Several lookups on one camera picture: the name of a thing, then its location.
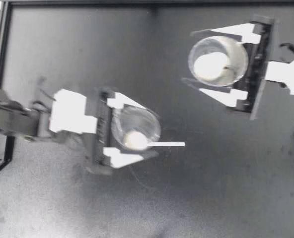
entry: white tape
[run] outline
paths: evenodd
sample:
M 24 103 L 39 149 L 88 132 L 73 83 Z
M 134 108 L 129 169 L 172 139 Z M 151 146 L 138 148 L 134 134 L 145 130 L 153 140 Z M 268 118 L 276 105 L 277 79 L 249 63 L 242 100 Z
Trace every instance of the white tape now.
M 85 115 L 86 97 L 61 89 L 52 104 L 49 130 L 55 133 L 70 131 L 78 134 L 96 133 L 97 118 Z
M 151 142 L 148 146 L 185 146 L 185 142 Z
M 253 23 L 245 23 L 240 25 L 212 29 L 211 31 L 239 35 L 242 36 L 241 41 L 244 43 L 259 44 L 261 41 L 261 36 L 253 33 L 254 27 L 255 25 Z

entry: black tray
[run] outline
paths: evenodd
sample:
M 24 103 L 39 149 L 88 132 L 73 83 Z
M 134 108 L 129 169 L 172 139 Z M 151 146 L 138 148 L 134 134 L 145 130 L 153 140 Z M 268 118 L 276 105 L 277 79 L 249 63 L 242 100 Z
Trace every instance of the black tray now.
M 258 4 L 258 5 L 269 5 L 269 4 L 294 4 L 294 0 L 57 0 L 57 1 L 34 1 L 34 0 L 12 0 L 3 2 L 2 9 L 0 12 L 0 88 L 2 88 L 2 73 L 3 65 L 5 60 L 5 50 L 7 47 L 7 36 L 10 28 L 11 22 L 11 12 L 14 6 L 104 6 L 104 7 L 119 7 L 119 6 L 130 6 L 130 7 L 142 7 L 147 6 L 153 9 L 157 7 L 185 7 L 185 6 L 215 6 L 215 5 L 244 5 L 244 4 Z M 8 137 L 5 142 L 0 142 L 5 144 L 5 154 L 4 159 L 0 160 L 0 170 L 11 161 L 14 138 Z

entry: dark surface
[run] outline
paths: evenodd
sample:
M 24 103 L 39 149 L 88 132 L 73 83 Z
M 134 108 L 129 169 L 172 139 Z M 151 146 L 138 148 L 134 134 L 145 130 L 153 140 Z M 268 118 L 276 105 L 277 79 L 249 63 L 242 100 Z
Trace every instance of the dark surface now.
M 28 105 L 41 76 L 51 94 L 117 87 L 160 115 L 162 140 L 186 147 L 105 177 L 89 175 L 79 151 L 18 139 L 0 173 L 0 238 L 294 238 L 294 97 L 267 83 L 249 121 L 180 82 L 191 31 L 254 13 L 280 18 L 281 41 L 294 43 L 289 5 L 15 8 L 11 98 Z

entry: cable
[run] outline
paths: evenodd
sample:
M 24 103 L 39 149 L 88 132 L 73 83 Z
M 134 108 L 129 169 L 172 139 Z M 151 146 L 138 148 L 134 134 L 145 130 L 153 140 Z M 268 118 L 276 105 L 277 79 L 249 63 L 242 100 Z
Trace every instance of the cable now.
M 286 47 L 294 54 L 294 45 L 292 43 L 282 43 L 282 44 L 280 44 L 280 48 L 282 48 L 282 47 Z M 284 57 L 280 57 L 280 60 L 283 63 L 291 63 L 291 61 L 289 62 L 289 61 L 285 60 Z
M 48 97 L 52 101 L 56 101 L 54 97 L 51 97 L 46 91 L 44 91 L 42 88 L 38 88 L 41 93 L 43 93 L 44 96 Z
M 282 43 L 280 44 L 280 48 L 287 47 L 294 54 L 294 44 L 292 43 Z

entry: wire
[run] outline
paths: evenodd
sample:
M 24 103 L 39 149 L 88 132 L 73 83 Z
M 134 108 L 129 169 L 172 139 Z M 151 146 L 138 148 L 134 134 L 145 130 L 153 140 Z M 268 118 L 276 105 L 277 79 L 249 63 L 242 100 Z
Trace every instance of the wire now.
M 292 43 L 282 43 L 280 44 L 280 48 L 287 47 L 294 54 L 294 44 Z
M 44 96 L 48 97 L 52 101 L 56 101 L 54 97 L 51 97 L 46 91 L 44 91 L 42 88 L 38 88 L 41 93 L 43 93 Z

